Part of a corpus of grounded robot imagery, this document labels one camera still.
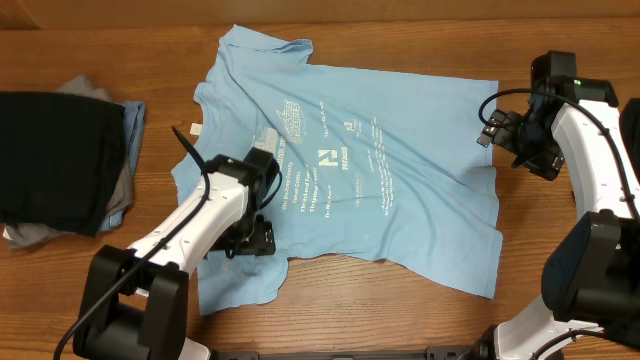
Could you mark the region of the light blue printed t-shirt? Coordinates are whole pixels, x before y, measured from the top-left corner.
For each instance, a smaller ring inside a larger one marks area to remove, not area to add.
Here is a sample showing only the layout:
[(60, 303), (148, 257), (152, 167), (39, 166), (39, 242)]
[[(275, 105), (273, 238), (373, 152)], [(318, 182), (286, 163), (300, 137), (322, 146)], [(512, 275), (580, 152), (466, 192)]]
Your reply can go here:
[(477, 137), (497, 83), (312, 65), (312, 51), (236, 26), (195, 90), (203, 158), (255, 147), (280, 166), (263, 212), (275, 253), (211, 252), (197, 269), (201, 313), (271, 302), (290, 259), (333, 253), (492, 297), (499, 201)]

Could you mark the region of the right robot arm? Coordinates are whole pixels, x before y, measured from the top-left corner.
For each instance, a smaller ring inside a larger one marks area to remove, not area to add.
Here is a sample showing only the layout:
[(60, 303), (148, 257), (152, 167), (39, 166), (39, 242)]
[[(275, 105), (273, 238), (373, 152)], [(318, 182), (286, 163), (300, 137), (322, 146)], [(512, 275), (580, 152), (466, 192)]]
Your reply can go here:
[(478, 143), (546, 180), (569, 171), (577, 222), (548, 257), (541, 293), (489, 328), (468, 359), (561, 359), (580, 337), (639, 347), (639, 101), (581, 78), (575, 54), (531, 63), (527, 112), (482, 117)]

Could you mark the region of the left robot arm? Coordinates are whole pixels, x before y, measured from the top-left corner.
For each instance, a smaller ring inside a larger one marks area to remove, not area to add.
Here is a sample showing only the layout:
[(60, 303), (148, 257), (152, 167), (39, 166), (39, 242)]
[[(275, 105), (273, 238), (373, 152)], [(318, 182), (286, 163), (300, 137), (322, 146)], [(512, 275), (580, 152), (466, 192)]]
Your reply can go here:
[(186, 335), (189, 279), (212, 250), (272, 255), (272, 225), (260, 210), (280, 177), (272, 153), (196, 161), (192, 194), (155, 230), (121, 249), (103, 246), (89, 267), (81, 310), (67, 337), (84, 359), (198, 360), (213, 354)]

